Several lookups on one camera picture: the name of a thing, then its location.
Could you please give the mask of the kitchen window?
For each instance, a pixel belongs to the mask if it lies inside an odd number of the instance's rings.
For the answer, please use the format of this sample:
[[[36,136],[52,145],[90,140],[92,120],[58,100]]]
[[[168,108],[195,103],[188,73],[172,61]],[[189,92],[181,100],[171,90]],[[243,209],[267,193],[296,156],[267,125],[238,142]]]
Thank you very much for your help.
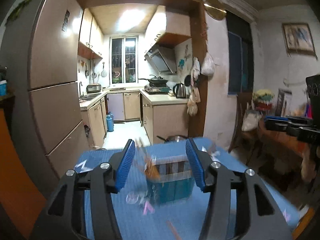
[[[138,37],[114,37],[110,41],[110,82],[112,85],[137,82]]]

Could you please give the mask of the black product box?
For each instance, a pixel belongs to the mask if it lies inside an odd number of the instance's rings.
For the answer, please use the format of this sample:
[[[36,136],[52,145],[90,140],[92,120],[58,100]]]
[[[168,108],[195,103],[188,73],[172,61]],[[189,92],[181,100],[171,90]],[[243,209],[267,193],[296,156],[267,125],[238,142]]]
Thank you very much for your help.
[[[277,105],[275,116],[285,117],[290,114],[290,106],[292,101],[292,92],[287,89],[278,89]]]

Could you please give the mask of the dark wooden side table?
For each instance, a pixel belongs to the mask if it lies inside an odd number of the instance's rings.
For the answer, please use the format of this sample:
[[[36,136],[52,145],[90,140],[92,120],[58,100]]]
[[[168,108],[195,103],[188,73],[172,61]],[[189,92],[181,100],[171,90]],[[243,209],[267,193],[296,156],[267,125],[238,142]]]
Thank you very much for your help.
[[[319,145],[298,141],[286,132],[269,131],[264,119],[259,121],[258,137],[262,150],[272,158],[259,171],[281,192],[300,185],[304,185],[309,194],[318,190]]]

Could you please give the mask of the wooden chair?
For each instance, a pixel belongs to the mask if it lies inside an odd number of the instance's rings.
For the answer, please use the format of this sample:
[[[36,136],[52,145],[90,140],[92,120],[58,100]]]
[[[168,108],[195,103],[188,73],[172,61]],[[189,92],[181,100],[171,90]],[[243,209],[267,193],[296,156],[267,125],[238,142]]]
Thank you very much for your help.
[[[252,107],[252,92],[240,92],[236,97],[236,117],[234,132],[231,139],[228,152],[240,147],[243,142],[248,143],[249,154],[247,156],[246,165],[249,164],[253,157],[254,151],[259,145],[258,138],[258,122],[260,114]]]

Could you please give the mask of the blue star patterned tablecloth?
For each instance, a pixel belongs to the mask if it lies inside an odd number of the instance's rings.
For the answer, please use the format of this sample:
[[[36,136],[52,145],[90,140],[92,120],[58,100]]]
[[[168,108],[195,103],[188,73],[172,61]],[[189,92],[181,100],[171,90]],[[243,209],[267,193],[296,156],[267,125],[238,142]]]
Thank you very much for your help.
[[[108,161],[112,154],[119,150],[97,150],[84,152],[76,162],[76,172],[92,170],[100,163]],[[146,148],[149,155],[160,158],[185,155],[185,142],[171,142],[167,144],[155,144]],[[218,153],[214,153],[213,160],[219,161],[230,170],[244,172],[248,167],[238,159],[217,146]],[[276,201],[285,220],[293,231],[299,222],[298,210],[277,190],[265,182],[270,194]],[[112,202],[117,222],[123,239],[175,239],[169,228],[168,221],[177,230],[182,239],[199,239],[202,224],[207,210],[209,194],[202,193],[194,184],[193,192],[187,199],[175,202],[167,202],[163,205],[152,204],[155,212],[145,215],[144,202],[150,199],[146,196],[147,184],[144,174],[132,164],[130,172],[123,189],[118,194],[112,194]],[[236,219],[236,194],[231,192],[230,224],[227,239],[234,235]],[[90,192],[85,191],[85,221],[86,233],[89,239],[94,239]]]

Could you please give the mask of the teal perforated utensil holder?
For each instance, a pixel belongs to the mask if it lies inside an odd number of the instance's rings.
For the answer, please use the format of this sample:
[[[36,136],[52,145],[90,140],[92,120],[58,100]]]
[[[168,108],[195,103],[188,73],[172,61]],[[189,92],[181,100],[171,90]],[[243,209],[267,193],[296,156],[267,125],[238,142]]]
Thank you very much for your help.
[[[148,196],[153,204],[163,205],[188,199],[195,180],[185,155],[152,157],[145,169]]]

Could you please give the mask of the dark curtained window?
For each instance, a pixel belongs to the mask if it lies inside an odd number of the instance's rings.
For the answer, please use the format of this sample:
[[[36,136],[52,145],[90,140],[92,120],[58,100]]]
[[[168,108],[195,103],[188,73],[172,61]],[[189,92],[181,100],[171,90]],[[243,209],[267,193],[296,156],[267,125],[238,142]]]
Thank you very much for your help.
[[[229,46],[228,94],[252,92],[254,55],[250,24],[232,12],[227,12],[226,22]]]

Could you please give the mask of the blue gas bottle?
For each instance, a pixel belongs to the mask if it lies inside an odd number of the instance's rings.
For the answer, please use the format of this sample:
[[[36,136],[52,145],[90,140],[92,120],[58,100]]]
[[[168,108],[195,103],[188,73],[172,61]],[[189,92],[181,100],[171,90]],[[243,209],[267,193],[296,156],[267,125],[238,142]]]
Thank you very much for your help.
[[[111,112],[107,113],[106,123],[107,123],[107,131],[113,132],[114,131],[114,116]]]

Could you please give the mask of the white hanging plastic bag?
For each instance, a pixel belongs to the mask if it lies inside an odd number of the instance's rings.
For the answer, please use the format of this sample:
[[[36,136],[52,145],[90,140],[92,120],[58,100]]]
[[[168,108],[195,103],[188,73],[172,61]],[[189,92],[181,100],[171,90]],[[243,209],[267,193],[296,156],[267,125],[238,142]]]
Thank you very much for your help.
[[[205,76],[213,76],[215,72],[215,63],[209,52],[206,52],[204,61],[201,65],[201,74]]]

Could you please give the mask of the toaster oven on counter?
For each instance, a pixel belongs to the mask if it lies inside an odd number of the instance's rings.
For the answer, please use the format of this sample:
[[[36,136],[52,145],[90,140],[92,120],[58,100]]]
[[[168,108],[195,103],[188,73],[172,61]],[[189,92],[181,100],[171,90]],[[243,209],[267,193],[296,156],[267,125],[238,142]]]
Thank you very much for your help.
[[[102,86],[101,84],[90,84],[90,85],[87,85],[86,87],[86,92],[88,94],[91,94],[91,93],[99,93],[102,89]]]

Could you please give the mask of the steel electric kettle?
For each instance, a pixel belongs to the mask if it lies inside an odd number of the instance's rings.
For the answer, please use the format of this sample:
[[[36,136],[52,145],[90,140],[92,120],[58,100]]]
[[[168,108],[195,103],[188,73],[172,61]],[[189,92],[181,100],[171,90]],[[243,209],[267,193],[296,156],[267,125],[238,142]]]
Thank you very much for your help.
[[[172,88],[172,92],[176,98],[179,99],[185,99],[187,94],[186,94],[186,87],[183,83],[177,83],[174,85]]]

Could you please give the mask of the black wok on stove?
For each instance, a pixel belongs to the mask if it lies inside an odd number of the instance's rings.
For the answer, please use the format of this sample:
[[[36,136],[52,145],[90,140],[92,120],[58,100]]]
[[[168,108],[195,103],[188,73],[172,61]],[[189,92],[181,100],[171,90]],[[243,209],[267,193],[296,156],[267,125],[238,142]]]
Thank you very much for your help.
[[[146,79],[146,78],[140,78],[139,80],[146,80],[149,82],[149,84],[153,84],[153,85],[159,85],[159,86],[165,86],[168,82],[168,80],[164,79],[161,76],[154,76],[150,79]]]

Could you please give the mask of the steel range hood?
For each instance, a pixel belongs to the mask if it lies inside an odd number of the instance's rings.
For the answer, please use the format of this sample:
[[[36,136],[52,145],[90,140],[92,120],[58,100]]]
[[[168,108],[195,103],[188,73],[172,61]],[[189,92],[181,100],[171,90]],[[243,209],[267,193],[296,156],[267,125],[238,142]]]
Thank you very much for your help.
[[[155,67],[159,74],[174,75],[177,73],[175,51],[159,45],[154,45],[144,55],[146,61]]]

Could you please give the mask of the silver multi-door refrigerator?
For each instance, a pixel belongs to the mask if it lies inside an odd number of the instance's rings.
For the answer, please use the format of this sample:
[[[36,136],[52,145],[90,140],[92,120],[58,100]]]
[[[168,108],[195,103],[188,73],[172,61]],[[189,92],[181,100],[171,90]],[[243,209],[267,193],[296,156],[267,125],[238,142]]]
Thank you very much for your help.
[[[1,44],[15,96],[11,138],[45,197],[89,148],[76,73],[81,13],[76,0],[31,0],[7,24]]]

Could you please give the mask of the framed wall picture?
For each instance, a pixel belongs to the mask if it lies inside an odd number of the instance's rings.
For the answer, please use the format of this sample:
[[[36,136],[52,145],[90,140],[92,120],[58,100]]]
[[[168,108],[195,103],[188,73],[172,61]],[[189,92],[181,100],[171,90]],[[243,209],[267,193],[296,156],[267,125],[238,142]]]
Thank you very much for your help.
[[[308,55],[318,59],[307,23],[283,23],[281,26],[288,54]]]

